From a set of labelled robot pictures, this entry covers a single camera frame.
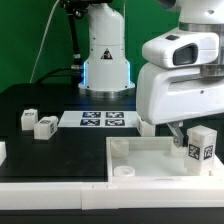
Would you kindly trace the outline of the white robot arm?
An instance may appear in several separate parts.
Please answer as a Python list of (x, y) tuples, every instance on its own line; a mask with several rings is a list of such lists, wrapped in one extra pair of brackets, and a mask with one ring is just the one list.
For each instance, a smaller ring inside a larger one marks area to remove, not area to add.
[(224, 112), (224, 0), (157, 0), (180, 13), (179, 26), (146, 42), (138, 82), (130, 81), (125, 58), (124, 19), (112, 0), (65, 0), (73, 16), (90, 16), (90, 55), (75, 67), (83, 70), (80, 91), (95, 97), (114, 97), (135, 88), (136, 109), (143, 121), (166, 123), (183, 145), (179, 123)]

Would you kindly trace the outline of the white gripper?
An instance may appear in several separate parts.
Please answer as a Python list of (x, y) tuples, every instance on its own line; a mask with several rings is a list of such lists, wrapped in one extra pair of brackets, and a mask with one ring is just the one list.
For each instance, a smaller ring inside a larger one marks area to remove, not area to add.
[(224, 112), (224, 78), (202, 77), (199, 67), (168, 70), (146, 63), (138, 76), (136, 110), (149, 124), (168, 123), (174, 145), (182, 147), (183, 120)]

